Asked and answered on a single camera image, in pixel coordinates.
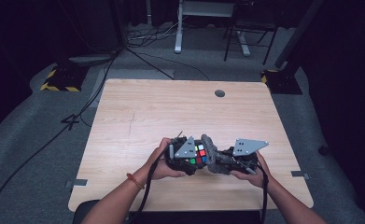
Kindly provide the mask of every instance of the black cable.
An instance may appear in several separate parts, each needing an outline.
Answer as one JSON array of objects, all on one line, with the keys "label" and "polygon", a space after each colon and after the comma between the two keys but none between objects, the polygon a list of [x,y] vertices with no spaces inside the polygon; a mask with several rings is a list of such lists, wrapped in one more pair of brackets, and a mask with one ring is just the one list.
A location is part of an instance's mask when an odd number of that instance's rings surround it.
[{"label": "black cable", "polygon": [[133,55],[135,55],[137,58],[141,59],[143,62],[147,63],[149,66],[155,68],[156,70],[158,70],[159,72],[165,74],[167,77],[169,77],[170,79],[174,80],[173,77],[170,77],[168,74],[166,74],[165,72],[163,72],[160,68],[156,67],[155,65],[149,63],[147,60],[143,59],[141,56],[139,56],[137,53],[135,53],[134,51],[130,50],[129,48],[126,48],[128,51],[130,51]]},{"label": "black cable", "polygon": [[81,115],[81,114],[80,114],[80,120],[81,120],[84,124],[86,124],[87,126],[91,127],[91,125],[90,125],[90,124],[86,123],[86,121],[83,119],[83,117],[82,117],[82,115]]},{"label": "black cable", "polygon": [[158,56],[153,56],[153,55],[150,55],[150,54],[146,54],[146,53],[140,53],[140,52],[136,52],[136,54],[143,54],[143,55],[147,55],[148,57],[152,57],[152,58],[157,58],[157,59],[162,59],[162,60],[165,60],[167,62],[171,62],[171,63],[179,63],[179,64],[182,64],[182,65],[185,65],[187,67],[191,67],[193,69],[196,69],[197,71],[199,71],[201,74],[203,74],[203,76],[206,77],[206,79],[209,81],[209,77],[200,69],[194,67],[194,66],[191,66],[191,65],[188,65],[186,63],[180,63],[180,62],[176,62],[176,61],[173,61],[173,60],[169,60],[169,59],[165,59],[165,58],[162,58],[162,57],[158,57]]},{"label": "black cable", "polygon": [[73,116],[72,120],[68,124],[66,124],[58,133],[56,133],[43,147],[41,147],[38,151],[36,151],[33,155],[31,155],[25,162],[23,162],[12,173],[12,175],[10,175],[7,178],[7,181],[5,181],[4,184],[0,188],[0,194],[1,194],[2,190],[5,188],[5,186],[8,184],[8,182],[19,172],[19,170],[21,170],[37,154],[39,154],[41,151],[43,151],[43,149],[45,149],[48,145],[50,145],[61,133],[63,133],[63,131],[65,131],[72,123],[74,123],[74,121],[90,106],[90,104],[94,101],[94,99],[99,94],[100,89],[103,88],[104,83],[105,83],[105,80],[106,80],[106,77],[107,77],[107,73],[109,71],[109,68],[112,65],[112,63],[115,61],[116,58],[117,58],[117,55],[115,55],[115,57],[112,59],[112,61],[109,64],[107,64],[107,69],[106,69],[106,72],[105,72],[105,75],[104,75],[104,79],[103,79],[100,87],[98,88],[97,92],[92,96],[92,98],[83,106],[83,108],[80,110],[80,112],[76,116]]},{"label": "black cable", "polygon": [[264,169],[261,166],[260,162],[259,162],[258,168],[263,173],[263,206],[262,206],[262,209],[261,209],[260,222],[262,224],[264,224],[264,221],[265,221],[265,218],[266,218],[266,211],[267,211],[267,186],[269,184],[269,176],[267,176],[266,172],[264,172]]},{"label": "black cable", "polygon": [[149,191],[150,191],[150,184],[152,182],[152,176],[155,173],[156,167],[159,164],[159,161],[161,160],[162,155],[164,155],[165,151],[169,149],[168,145],[162,152],[161,154],[158,156],[158,158],[156,158],[156,160],[152,163],[152,165],[150,166],[149,172],[147,172],[147,187],[145,188],[145,194],[144,194],[144,198],[142,199],[141,205],[139,205],[138,211],[136,211],[135,215],[127,220],[128,224],[132,224],[142,213],[142,210],[144,209],[145,203],[147,202],[147,196],[149,195]]},{"label": "black cable", "polygon": [[[176,24],[174,24],[173,26],[171,26],[169,28],[163,28],[161,31],[160,31],[160,28],[158,28],[157,32],[155,32],[154,34],[150,33],[153,30],[153,29],[151,29],[145,35],[132,36],[128,39],[127,46],[130,47],[130,48],[147,47],[147,46],[149,46],[150,44],[152,44],[153,42],[155,42],[157,40],[163,40],[163,39],[168,38],[171,35],[176,35],[176,33],[173,33],[173,31],[176,29],[175,26],[176,26]],[[131,43],[131,41],[133,39],[135,39],[135,40],[141,39],[141,44]]]}]

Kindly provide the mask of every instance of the bracelet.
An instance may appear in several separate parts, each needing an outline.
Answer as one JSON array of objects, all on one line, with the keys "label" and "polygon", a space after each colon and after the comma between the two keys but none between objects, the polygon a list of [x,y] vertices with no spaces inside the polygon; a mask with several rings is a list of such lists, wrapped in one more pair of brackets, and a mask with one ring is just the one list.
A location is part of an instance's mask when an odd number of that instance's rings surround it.
[{"label": "bracelet", "polygon": [[132,175],[132,174],[127,173],[127,179],[132,180],[132,181],[135,183],[135,185],[136,185],[136,186],[138,186],[138,188],[140,188],[140,189],[145,189],[145,187],[144,187],[144,186],[140,185],[140,184],[138,183],[138,181],[136,181],[136,179],[133,177],[133,175]]}]

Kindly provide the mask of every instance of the forearm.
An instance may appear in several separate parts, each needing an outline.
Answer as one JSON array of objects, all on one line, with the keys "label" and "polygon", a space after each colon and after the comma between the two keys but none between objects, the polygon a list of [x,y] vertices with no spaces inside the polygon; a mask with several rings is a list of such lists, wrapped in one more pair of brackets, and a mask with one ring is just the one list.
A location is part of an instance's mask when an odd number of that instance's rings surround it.
[{"label": "forearm", "polygon": [[269,178],[268,193],[287,223],[326,223],[272,177]]},{"label": "forearm", "polygon": [[[148,168],[142,167],[133,173],[141,186],[147,183],[147,172]],[[140,190],[132,180],[126,179],[92,208],[83,223],[123,223]]]}]

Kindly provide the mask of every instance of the table surface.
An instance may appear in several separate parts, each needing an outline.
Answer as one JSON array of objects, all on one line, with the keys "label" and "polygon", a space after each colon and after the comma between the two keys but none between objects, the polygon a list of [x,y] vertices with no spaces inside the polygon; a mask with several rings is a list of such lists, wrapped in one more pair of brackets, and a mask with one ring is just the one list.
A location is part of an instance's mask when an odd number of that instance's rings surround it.
[{"label": "table surface", "polygon": [[[216,90],[225,92],[217,97]],[[77,173],[69,209],[103,198],[147,160],[161,139],[212,138],[219,150],[237,138],[268,141],[260,150],[273,176],[307,206],[313,199],[267,87],[259,82],[109,79]],[[142,202],[144,190],[131,210]],[[152,181],[144,211],[258,210],[262,189],[206,168],[195,175]],[[276,208],[269,197],[268,208]]]}]

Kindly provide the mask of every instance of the chair leg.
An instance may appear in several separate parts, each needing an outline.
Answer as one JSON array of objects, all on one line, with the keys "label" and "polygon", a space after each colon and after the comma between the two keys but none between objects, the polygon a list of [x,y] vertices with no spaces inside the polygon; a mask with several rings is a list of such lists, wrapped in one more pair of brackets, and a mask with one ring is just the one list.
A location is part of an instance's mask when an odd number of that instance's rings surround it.
[{"label": "chair leg", "polygon": [[228,57],[228,52],[229,52],[229,46],[231,44],[231,40],[232,40],[232,31],[233,31],[233,26],[231,26],[230,32],[229,32],[229,37],[228,37],[228,46],[226,47],[226,52],[225,52],[225,58],[223,59],[224,62],[226,62],[226,59]]},{"label": "chair leg", "polygon": [[260,37],[260,39],[258,40],[258,44],[260,43],[260,41],[263,39],[263,37],[265,37],[267,35],[267,31],[263,33],[263,35]]},{"label": "chair leg", "polygon": [[273,41],[274,41],[275,35],[277,34],[277,30],[278,30],[278,27],[277,27],[277,28],[275,28],[275,30],[274,30],[274,33],[273,33],[273,36],[272,36],[272,40],[270,41],[269,48],[267,49],[266,56],[264,57],[263,65],[265,65],[265,64],[266,64],[267,57],[269,56],[270,49],[272,48],[272,45],[273,45]]},{"label": "chair leg", "polygon": [[228,33],[229,29],[230,29],[230,27],[228,26],[228,27],[226,28],[225,34],[223,34],[223,39],[225,39],[226,34]]}]

